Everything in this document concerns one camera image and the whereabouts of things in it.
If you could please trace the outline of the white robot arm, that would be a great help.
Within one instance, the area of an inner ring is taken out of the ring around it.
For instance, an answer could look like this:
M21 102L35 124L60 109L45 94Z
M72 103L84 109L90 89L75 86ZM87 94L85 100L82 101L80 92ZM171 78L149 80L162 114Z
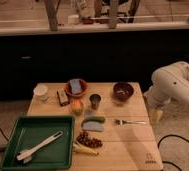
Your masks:
M175 99L189 107L189 63L179 61L156 69L152 85L144 93L150 123L157 124L163 116L162 106Z

